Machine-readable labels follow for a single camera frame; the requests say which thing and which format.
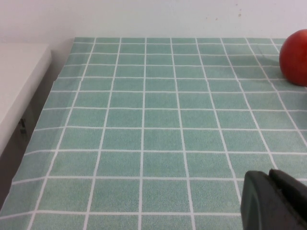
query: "black plastic object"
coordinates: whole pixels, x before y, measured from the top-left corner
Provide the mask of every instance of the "black plastic object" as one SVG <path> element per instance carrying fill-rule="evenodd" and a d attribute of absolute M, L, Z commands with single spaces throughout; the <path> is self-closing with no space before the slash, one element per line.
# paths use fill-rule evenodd
<path fill-rule="evenodd" d="M 245 174 L 244 230 L 307 230 L 307 187 L 280 170 Z"/>

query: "white wall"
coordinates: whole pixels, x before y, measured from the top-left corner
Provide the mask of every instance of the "white wall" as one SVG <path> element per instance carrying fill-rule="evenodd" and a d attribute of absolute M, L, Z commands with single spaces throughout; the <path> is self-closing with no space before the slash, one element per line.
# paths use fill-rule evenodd
<path fill-rule="evenodd" d="M 287 37 L 306 0 L 0 0 L 0 41 L 44 42 L 58 74 L 75 36 Z"/>

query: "white shelf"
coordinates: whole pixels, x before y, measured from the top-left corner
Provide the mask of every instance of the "white shelf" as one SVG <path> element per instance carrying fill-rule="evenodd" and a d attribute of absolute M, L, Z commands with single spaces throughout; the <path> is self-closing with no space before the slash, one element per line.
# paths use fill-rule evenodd
<path fill-rule="evenodd" d="M 0 43 L 0 155 L 50 63 L 47 44 Z"/>

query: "red apple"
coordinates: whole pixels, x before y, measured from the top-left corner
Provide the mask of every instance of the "red apple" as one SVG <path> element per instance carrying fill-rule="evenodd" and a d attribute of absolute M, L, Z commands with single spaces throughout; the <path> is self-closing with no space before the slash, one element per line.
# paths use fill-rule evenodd
<path fill-rule="evenodd" d="M 279 64 L 290 82 L 307 86 L 307 30 L 299 30 L 286 39 L 280 50 Z"/>

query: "green tile pattern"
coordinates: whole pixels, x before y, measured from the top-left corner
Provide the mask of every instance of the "green tile pattern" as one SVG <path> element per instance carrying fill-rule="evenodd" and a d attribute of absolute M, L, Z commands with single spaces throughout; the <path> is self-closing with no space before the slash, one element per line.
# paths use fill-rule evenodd
<path fill-rule="evenodd" d="M 75 38 L 0 228 L 242 229 L 246 171 L 307 179 L 307 90 L 280 72 L 283 42 Z"/>

